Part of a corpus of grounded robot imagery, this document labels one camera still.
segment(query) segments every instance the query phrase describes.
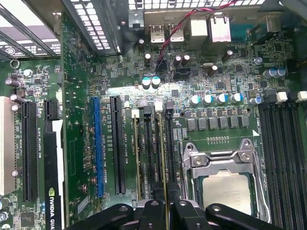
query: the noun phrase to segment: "motherboard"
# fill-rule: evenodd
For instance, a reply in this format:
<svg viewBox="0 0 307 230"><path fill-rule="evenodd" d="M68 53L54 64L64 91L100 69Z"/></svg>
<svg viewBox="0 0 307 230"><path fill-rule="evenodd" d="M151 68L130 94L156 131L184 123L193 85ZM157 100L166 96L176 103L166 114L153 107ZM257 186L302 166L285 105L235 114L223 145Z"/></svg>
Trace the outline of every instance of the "motherboard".
<svg viewBox="0 0 307 230"><path fill-rule="evenodd" d="M170 47L160 60L149 38L123 57L94 57L62 22L61 60L0 63L15 185L1 194L2 229L53 229L118 203L166 201L167 186L203 209L223 203L302 229L307 131L287 31L253 46L248 25L236 27L224 54Z"/></svg>

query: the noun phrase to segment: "black ram slot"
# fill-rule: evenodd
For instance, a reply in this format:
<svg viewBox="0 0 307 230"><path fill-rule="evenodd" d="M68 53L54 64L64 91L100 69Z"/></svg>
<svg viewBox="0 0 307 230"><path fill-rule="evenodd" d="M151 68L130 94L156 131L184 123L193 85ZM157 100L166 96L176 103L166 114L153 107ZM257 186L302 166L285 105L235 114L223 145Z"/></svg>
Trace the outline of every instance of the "black ram slot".
<svg viewBox="0 0 307 230"><path fill-rule="evenodd" d="M170 111L166 112L165 116L165 136L166 136L166 153L168 164L168 179L169 182L176 182L176 158L174 153L174 138L173 138L173 114Z"/></svg>
<svg viewBox="0 0 307 230"><path fill-rule="evenodd" d="M307 229L299 104L262 104L259 109L272 223L289 230Z"/></svg>
<svg viewBox="0 0 307 230"><path fill-rule="evenodd" d="M145 148L147 160L147 177L150 185L155 181L154 151L153 151L153 130L150 116L144 117Z"/></svg>

